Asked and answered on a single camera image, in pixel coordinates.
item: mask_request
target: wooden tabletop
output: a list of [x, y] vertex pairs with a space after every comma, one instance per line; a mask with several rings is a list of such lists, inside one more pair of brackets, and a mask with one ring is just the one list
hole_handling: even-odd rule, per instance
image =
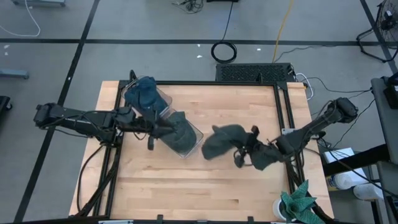
[[[280, 135], [275, 98], [268, 86], [204, 86], [159, 85], [173, 98], [172, 108], [184, 111], [187, 119], [207, 138], [211, 126], [240, 124], [246, 131], [252, 125], [260, 130], [259, 140], [266, 142]], [[290, 104], [296, 128], [311, 122], [302, 83], [288, 83]], [[97, 110], [112, 110], [118, 82], [102, 83]], [[286, 127], [287, 115], [280, 93]], [[307, 146], [318, 150], [315, 142]], [[89, 139], [83, 162], [98, 148], [98, 141]], [[81, 183], [81, 205], [90, 199], [98, 186], [104, 150], [87, 165]], [[309, 191], [319, 206], [333, 216], [321, 160], [304, 151], [305, 178]], [[124, 136], [121, 161], [111, 218], [165, 220], [276, 221], [272, 203], [281, 191], [289, 192], [285, 165], [275, 163], [264, 171], [253, 167], [238, 169], [233, 150], [211, 161], [203, 158], [200, 147], [187, 158], [179, 157], [160, 141], [154, 151], [147, 150], [147, 141], [138, 141], [133, 133]], [[104, 212], [108, 191], [103, 194]], [[70, 209], [75, 214], [76, 192]]]

